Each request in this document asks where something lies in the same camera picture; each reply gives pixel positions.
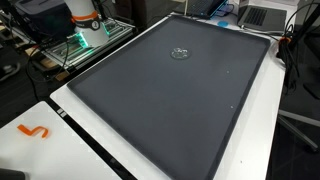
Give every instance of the metal rack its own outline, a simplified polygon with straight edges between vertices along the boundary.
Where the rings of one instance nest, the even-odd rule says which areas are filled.
[[[68,42],[68,57],[64,65],[65,70],[67,70],[69,73],[72,73],[74,70],[81,68],[85,64],[94,60],[96,57],[107,52],[114,46],[120,44],[133,35],[134,26],[131,26],[129,24],[116,21],[111,18],[108,18],[108,20],[106,20],[104,24],[106,29],[110,33],[110,39],[103,46],[96,48],[83,48],[75,35],[70,36]],[[61,43],[52,48],[45,49],[41,52],[52,61],[62,66],[66,58],[67,44]]]

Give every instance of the black cable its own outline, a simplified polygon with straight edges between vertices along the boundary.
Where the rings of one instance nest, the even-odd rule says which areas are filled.
[[[39,48],[39,46],[36,47],[36,48],[30,53],[29,58],[28,58],[28,62],[30,61],[30,58],[32,57],[33,53],[34,53],[38,48]],[[31,78],[31,76],[30,76],[30,74],[29,74],[29,72],[28,72],[28,65],[26,66],[26,74],[27,74],[27,76],[28,76],[28,79],[29,79],[30,82],[31,82],[32,90],[33,90],[33,95],[34,95],[34,97],[36,98],[37,102],[39,102],[39,98],[38,98],[38,95],[37,95],[36,86],[35,86],[32,78]]]
[[[59,28],[59,29],[58,29],[55,33],[53,33],[53,34],[44,33],[44,32],[41,32],[41,31],[38,30],[37,32],[38,32],[39,34],[43,34],[43,35],[46,35],[46,36],[47,36],[46,39],[44,39],[43,42],[41,43],[41,47],[44,47],[46,44],[49,44],[49,43],[51,43],[52,41],[54,41],[54,37],[55,37],[56,35],[58,35],[62,30],[64,30],[65,27],[67,27],[68,25],[69,25],[69,22],[65,23],[61,28]],[[30,44],[30,43],[32,42],[32,38],[30,38],[23,29],[21,29],[21,28],[19,28],[19,29],[20,29],[21,31],[23,31],[24,35],[21,34],[21,33],[19,33],[18,31],[16,31],[16,33],[19,34],[19,35],[21,35],[21,36],[24,37],[25,39],[29,39],[29,43],[28,43],[28,44]]]
[[[19,26],[19,25],[18,25],[17,21],[14,20],[13,16],[11,16],[10,21],[9,21],[9,28],[10,28],[11,34],[13,35],[13,33],[12,33],[13,27],[12,27],[12,22],[11,22],[11,21],[14,21],[15,25],[17,25],[17,26]],[[19,34],[20,36],[24,37],[25,39],[29,39],[29,43],[28,43],[28,44],[30,44],[31,41],[32,41],[32,38],[30,38],[30,37],[28,36],[28,34],[27,34],[22,28],[19,27],[18,29],[21,30],[22,33],[24,33],[24,34],[19,33],[17,30],[16,30],[15,32],[16,32],[17,34]]]
[[[223,11],[223,10],[218,10],[219,12],[223,12],[225,13],[224,15],[220,16],[220,15],[217,15],[217,14],[214,14],[213,16],[218,16],[218,17],[226,17],[228,16],[229,14],[233,14],[235,16],[238,17],[237,14],[233,13],[233,10],[234,10],[234,5],[233,4],[226,4],[226,6],[232,6],[232,9],[230,11]]]
[[[250,32],[250,33],[253,33],[253,34],[259,34],[259,35],[265,35],[265,36],[268,36],[268,37],[271,37],[272,39],[276,40],[276,41],[279,41],[279,39],[275,38],[274,36],[277,36],[278,34],[272,34],[272,33],[264,33],[264,32],[258,32],[258,31],[251,31],[247,28],[243,28],[244,31],[247,31],[247,32]]]
[[[99,0],[93,0],[92,1],[92,4],[94,5],[94,8],[96,9],[96,8],[98,8],[98,10],[99,10],[99,12],[100,12],[100,15],[101,15],[101,19],[104,21],[104,20],[106,20],[106,19],[108,19],[107,17],[106,17],[106,14],[105,14],[105,12],[104,12],[104,9],[103,9],[103,5],[102,5],[102,2],[98,2]]]
[[[289,48],[289,43],[291,41],[290,38],[293,37],[293,25],[292,24],[289,25],[289,23],[290,23],[291,19],[299,11],[301,11],[303,8],[309,6],[308,12],[307,12],[306,17],[304,19],[304,23],[305,23],[312,5],[320,5],[320,3],[312,2],[312,3],[306,4],[302,7],[300,7],[297,11],[295,11],[291,15],[291,17],[289,18],[289,20],[286,23],[283,38],[279,41],[279,58],[282,59],[282,61],[285,63],[285,66],[286,66],[286,73],[285,73],[285,80],[284,80],[284,85],[287,88],[286,95],[288,95],[289,90],[295,91],[296,77],[300,76],[299,69],[298,69],[298,64],[299,64],[298,57],[294,58],[292,55],[292,51]]]
[[[30,63],[31,63],[32,58],[31,58],[31,54],[30,54],[29,59],[28,59],[28,62],[27,62],[27,67],[26,67],[26,69],[27,69],[27,73],[28,73],[28,75],[30,76],[30,78],[32,79],[32,81],[38,82],[38,83],[46,83],[46,82],[52,81],[55,77],[57,77],[57,76],[60,74],[60,72],[63,70],[63,68],[64,68],[64,66],[65,66],[65,64],[66,64],[66,62],[67,62],[67,60],[68,60],[68,55],[69,55],[69,42],[66,41],[66,44],[67,44],[67,49],[66,49],[67,52],[66,52],[66,56],[65,56],[65,59],[64,59],[64,62],[63,62],[63,64],[62,64],[62,66],[60,67],[58,73],[56,73],[54,76],[52,76],[50,79],[47,79],[47,80],[38,80],[38,79],[36,79],[36,78],[34,78],[34,77],[31,76],[29,67],[30,67]]]
[[[299,12],[299,11],[301,11],[301,9],[303,9],[303,8],[305,8],[305,7],[307,7],[307,6],[311,6],[311,5],[315,5],[315,4],[318,4],[318,5],[320,5],[320,3],[309,3],[309,4],[306,4],[306,5],[304,5],[304,6],[302,6],[302,7],[300,7],[296,12],[294,12],[292,15],[291,15],[291,17],[289,18],[289,20],[288,20],[288,22],[286,23],[286,26],[285,26],[285,32],[284,32],[284,37],[288,37],[287,36],[287,30],[288,30],[288,26],[289,26],[289,23],[290,23],[290,21],[291,21],[291,19]]]
[[[67,41],[67,38],[65,41],[62,41],[62,40],[58,40],[58,39],[55,39],[54,37],[56,35],[59,35],[60,31],[65,28],[69,23],[66,23],[62,28],[58,29],[58,31],[56,31],[54,34],[47,34],[47,33],[42,33],[42,32],[39,32],[39,33],[42,33],[42,34],[46,34],[48,37],[46,39],[43,39],[42,42],[41,42],[41,48],[42,49],[46,49],[46,48],[49,48],[51,46],[55,46],[57,45],[58,43],[62,43],[62,42],[65,42]]]
[[[306,22],[306,20],[307,20],[307,18],[308,18],[308,16],[309,16],[309,12],[310,12],[311,7],[312,7],[312,4],[311,4],[311,5],[309,6],[309,8],[308,8],[308,11],[307,11],[306,16],[304,17],[303,23],[305,23],[305,22]]]
[[[42,41],[42,42],[41,42],[41,47],[46,43],[46,42],[44,42],[44,41],[46,41],[46,40],[47,40],[48,42],[53,41],[53,40],[55,40],[55,41],[61,40],[60,38],[56,38],[56,39],[54,39],[54,38],[55,38],[55,36],[59,35],[59,33],[61,33],[63,30],[65,30],[65,28],[66,28],[68,25],[70,25],[70,21],[66,21],[66,23],[64,23],[62,26],[60,26],[53,34],[48,34],[48,33],[42,32],[42,31],[40,31],[40,29],[39,29],[37,26],[35,26],[37,33],[46,36],[46,37],[44,37],[44,38],[46,38],[46,39],[44,39],[43,37],[41,38],[41,39],[42,39],[42,40],[41,40],[41,41]]]
[[[107,2],[108,0],[104,0],[104,1],[102,1],[102,2],[100,2],[100,3],[97,3],[97,5],[101,5],[101,4],[103,4],[103,3],[105,3],[105,2]]]
[[[106,5],[104,5],[104,4],[102,4],[102,6],[105,7],[105,8],[107,8],[107,11],[108,11],[108,13],[110,14],[110,17],[111,17],[112,21],[114,21],[119,27],[125,28],[125,26],[120,25],[116,20],[114,20],[114,18],[113,18],[113,16],[112,16],[111,11],[110,11],[110,9],[109,9],[108,6],[106,6]]]
[[[11,18],[10,18],[10,21],[9,21],[9,28],[10,28],[10,34],[11,34],[11,38],[12,38],[12,40],[13,40],[13,42],[15,43],[15,44],[18,44],[17,42],[16,42],[16,40],[14,39],[14,36],[13,36],[13,28],[12,28],[12,19],[13,19],[13,17],[11,16]]]

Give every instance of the white table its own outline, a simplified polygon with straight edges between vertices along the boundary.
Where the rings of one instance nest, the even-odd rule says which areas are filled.
[[[49,134],[26,136],[20,124],[43,126]],[[0,168],[25,172],[30,180],[121,179],[45,102],[0,129]]]
[[[287,9],[289,17],[297,8],[273,2],[266,2],[266,6]],[[216,25],[220,20],[228,21],[228,28],[239,29],[235,25],[236,18],[232,15],[203,21]],[[214,177],[215,180],[265,179],[285,73],[283,64],[274,54],[274,48],[270,48],[261,64]],[[169,179],[90,110],[67,86],[61,87],[50,97],[136,178]]]

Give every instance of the metal frame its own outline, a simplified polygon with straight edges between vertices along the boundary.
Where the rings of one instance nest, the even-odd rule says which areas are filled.
[[[300,140],[306,143],[314,152],[319,151],[318,145],[313,142],[308,136],[303,134],[298,128],[296,128],[293,124],[291,124],[285,117],[282,115],[278,115],[278,122],[287,130],[292,132],[295,136],[297,136]]]
[[[301,115],[298,115],[298,114],[294,114],[294,113],[291,113],[291,112],[283,111],[283,110],[280,110],[280,109],[279,109],[278,113],[279,113],[279,115],[282,115],[282,116],[285,116],[285,117],[288,117],[288,118],[291,118],[291,119],[295,119],[297,121],[301,121],[301,122],[304,122],[304,123],[307,123],[307,124],[310,124],[310,125],[313,125],[313,126],[320,127],[320,121],[318,121],[318,120],[311,119],[311,118],[308,118],[308,117],[305,117],[305,116],[301,116]]]
[[[117,44],[121,43],[123,40],[133,35],[134,26],[123,23],[121,21],[113,20],[111,18],[108,18],[108,20],[106,20],[104,23],[105,25],[108,25],[109,23],[115,23],[114,21],[117,22],[115,24],[116,27],[114,27],[110,31],[110,39],[105,45],[88,49],[78,47],[73,52],[69,52],[68,60],[64,65],[64,69],[67,70],[69,73],[72,73],[74,69],[79,69],[83,67],[99,55],[102,55],[103,53],[107,52]],[[65,55],[63,54],[63,51],[65,49],[66,44],[61,43],[55,47],[43,50],[41,51],[41,53],[47,56],[49,59],[56,62],[57,64],[59,64],[60,66],[62,66],[65,60]]]

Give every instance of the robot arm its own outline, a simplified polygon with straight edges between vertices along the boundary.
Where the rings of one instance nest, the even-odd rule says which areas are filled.
[[[109,33],[100,21],[91,0],[64,0],[69,7],[75,31],[82,39],[83,47],[97,47],[108,42]]]

